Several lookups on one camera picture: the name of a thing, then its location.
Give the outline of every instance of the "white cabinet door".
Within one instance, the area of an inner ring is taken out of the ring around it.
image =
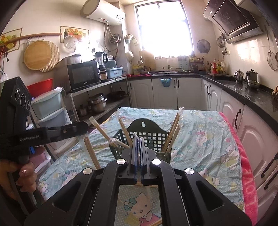
[[[214,84],[210,84],[209,87],[209,110],[210,111],[219,111],[220,99],[221,99],[221,88]]]
[[[258,194],[258,221],[266,213],[278,192],[278,167],[267,180],[257,189]]]
[[[204,111],[208,110],[208,104],[209,104],[209,89],[210,83],[207,80],[202,79],[201,82],[201,109]]]
[[[201,79],[177,78],[178,108],[185,110],[200,110],[201,108]]]
[[[265,176],[261,177],[266,166],[278,152],[278,137],[248,106],[244,106],[237,135],[248,156],[255,184],[258,188],[278,165],[278,160],[274,161],[265,172]]]
[[[233,98],[230,94],[226,93],[225,91],[221,92],[221,101],[220,101],[220,109],[219,112],[224,113],[227,117],[229,123],[233,126],[235,131],[237,132],[241,120],[241,116],[243,113],[244,105],[240,103],[238,100]]]
[[[132,105],[136,108],[154,108],[151,79],[128,81]]]
[[[155,109],[177,109],[177,81],[172,78],[169,87],[164,87],[160,78],[152,79]]]

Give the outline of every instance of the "black gripper frame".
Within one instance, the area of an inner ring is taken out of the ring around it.
[[[193,169],[160,161],[143,138],[105,168],[86,168],[30,214],[25,226],[113,226],[120,185],[158,185],[163,226],[251,226],[250,218]]]

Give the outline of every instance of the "wooden cutting board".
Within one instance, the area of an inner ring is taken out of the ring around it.
[[[143,50],[139,51],[140,57],[143,57],[144,65],[148,68],[151,68],[151,70],[155,70],[155,57],[150,52]]]
[[[50,46],[45,41],[37,41],[26,48],[23,60],[29,69],[40,70],[49,63],[51,57]]]
[[[60,61],[60,51],[57,45],[55,43],[46,41],[46,43],[50,46],[50,49],[52,51],[52,57],[48,64],[41,69],[41,72],[49,72],[54,69],[54,66]]]

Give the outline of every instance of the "pink towel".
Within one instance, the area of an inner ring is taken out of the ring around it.
[[[258,196],[251,165],[248,161],[245,149],[243,148],[243,145],[241,144],[241,141],[237,136],[234,128],[228,122],[226,116],[222,112],[219,113],[229,125],[231,134],[233,135],[239,149],[242,168],[242,189],[244,196],[245,213],[247,214],[247,216],[250,217],[252,224],[255,225],[258,218]]]

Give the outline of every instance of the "microwave oven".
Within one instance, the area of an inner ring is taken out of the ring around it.
[[[67,94],[98,83],[100,69],[96,61],[69,64],[54,69],[54,86],[63,87]]]

